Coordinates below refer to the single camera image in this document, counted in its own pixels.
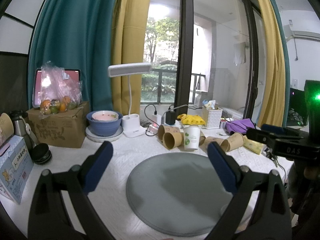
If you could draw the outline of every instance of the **pink bowl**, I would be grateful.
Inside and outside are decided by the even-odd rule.
[[[92,119],[101,122],[111,122],[119,118],[119,115],[114,111],[96,111],[92,115]]]

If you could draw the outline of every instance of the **cartoon print on box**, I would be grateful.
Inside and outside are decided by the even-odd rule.
[[[4,186],[1,183],[0,183],[0,194],[7,197],[11,201],[13,201],[13,198],[7,193],[7,191],[5,190]]]
[[[9,186],[10,181],[13,180],[13,169],[10,168],[9,171],[7,171],[6,169],[4,169],[4,172],[2,172],[2,175],[4,176],[5,181],[7,182],[7,186]]]

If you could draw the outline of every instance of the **electrical outlet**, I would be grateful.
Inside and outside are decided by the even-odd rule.
[[[292,88],[298,89],[298,79],[292,79]]]

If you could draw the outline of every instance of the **black charger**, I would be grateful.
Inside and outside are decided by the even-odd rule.
[[[171,110],[171,111],[168,111],[165,113],[165,122],[166,124],[168,125],[173,125],[176,123],[176,119],[177,119],[177,114],[174,110]]]

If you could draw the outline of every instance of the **teal curtain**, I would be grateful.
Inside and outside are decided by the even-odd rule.
[[[279,31],[281,36],[281,42],[283,47],[283,54],[284,54],[284,67],[285,67],[285,96],[284,96],[284,114],[282,120],[282,127],[286,127],[287,125],[287,117],[289,111],[289,100],[290,100],[290,65],[289,65],[289,54],[287,48],[287,42],[285,40],[284,31],[282,27],[281,17],[279,13],[279,9],[276,3],[276,0],[270,0],[273,10],[276,15],[276,19],[279,25]]]
[[[112,110],[110,65],[113,8],[116,0],[46,0],[31,44],[28,104],[32,107],[35,70],[51,60],[80,69],[83,100],[93,110]]]

